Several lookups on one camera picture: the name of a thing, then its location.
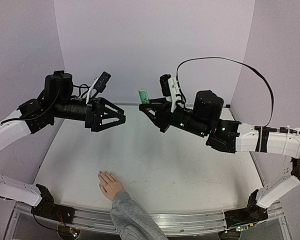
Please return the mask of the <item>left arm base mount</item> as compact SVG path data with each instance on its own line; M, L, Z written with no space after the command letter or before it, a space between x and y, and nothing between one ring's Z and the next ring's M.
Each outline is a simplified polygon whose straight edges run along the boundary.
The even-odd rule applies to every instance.
M46 203L33 207L31 213L45 219L70 224L73 221L75 209L65 205Z

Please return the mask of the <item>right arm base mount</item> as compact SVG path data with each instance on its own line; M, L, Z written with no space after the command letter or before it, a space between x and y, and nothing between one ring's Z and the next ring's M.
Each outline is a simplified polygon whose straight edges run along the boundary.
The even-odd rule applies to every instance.
M268 213L266 210L261 212L247 212L245 208L228 210L224 213L224 219L226 228L228 230L235 229L239 226L245 226L250 224L256 224L260 221L268 219Z

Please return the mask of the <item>nail polish bottle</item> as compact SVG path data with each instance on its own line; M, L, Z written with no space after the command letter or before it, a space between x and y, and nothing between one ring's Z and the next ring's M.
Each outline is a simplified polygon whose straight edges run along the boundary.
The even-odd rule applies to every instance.
M148 98L142 98L141 102L142 102L142 104L149 104L150 100Z

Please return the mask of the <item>white nail polish cap brush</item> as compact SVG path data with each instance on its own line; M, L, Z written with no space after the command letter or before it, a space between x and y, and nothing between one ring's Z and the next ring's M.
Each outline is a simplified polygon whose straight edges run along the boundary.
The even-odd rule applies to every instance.
M140 89L138 91L138 93L139 93L139 97L140 97L141 101L142 101L142 99L145 99L145 98L149 99L148 92L147 92L147 90L145 88Z

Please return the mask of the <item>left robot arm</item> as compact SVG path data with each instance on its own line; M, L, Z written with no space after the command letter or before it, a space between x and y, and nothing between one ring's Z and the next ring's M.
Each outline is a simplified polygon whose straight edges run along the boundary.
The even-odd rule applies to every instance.
M97 77L86 98L73 95L73 76L63 70L45 77L44 89L37 98L21 104L0 122L0 152L29 135L33 135L55 119L82 121L86 129L101 132L126 122L123 109L97 94L102 93L111 78L107 72ZM46 218L54 218L58 208L47 187L24 182L0 174L0 197L37 208Z

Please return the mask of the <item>mannequin hand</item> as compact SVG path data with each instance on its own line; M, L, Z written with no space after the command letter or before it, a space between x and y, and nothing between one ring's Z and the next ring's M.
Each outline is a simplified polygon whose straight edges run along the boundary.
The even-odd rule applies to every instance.
M100 171L98 179L101 192L110 201L114 201L117 194L125 192L122 183L112 173Z

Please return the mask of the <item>grey sleeved forearm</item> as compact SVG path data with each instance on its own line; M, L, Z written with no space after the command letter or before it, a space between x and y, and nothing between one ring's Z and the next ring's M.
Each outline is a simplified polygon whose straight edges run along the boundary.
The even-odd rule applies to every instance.
M110 217L122 240L166 240L150 215L127 192L117 194Z

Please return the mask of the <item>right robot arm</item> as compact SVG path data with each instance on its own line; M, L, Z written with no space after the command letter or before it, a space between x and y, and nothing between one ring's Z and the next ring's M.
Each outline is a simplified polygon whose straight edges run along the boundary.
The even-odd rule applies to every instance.
M259 152L291 157L292 164L274 183L255 190L245 208L224 213L228 227L254 224L268 219L267 209L300 185L300 128L253 126L220 118L224 101L210 90L199 91L192 109L182 108L180 94L163 92L163 98L149 99L140 90L139 110L164 133L170 126L201 138L206 145L223 153Z

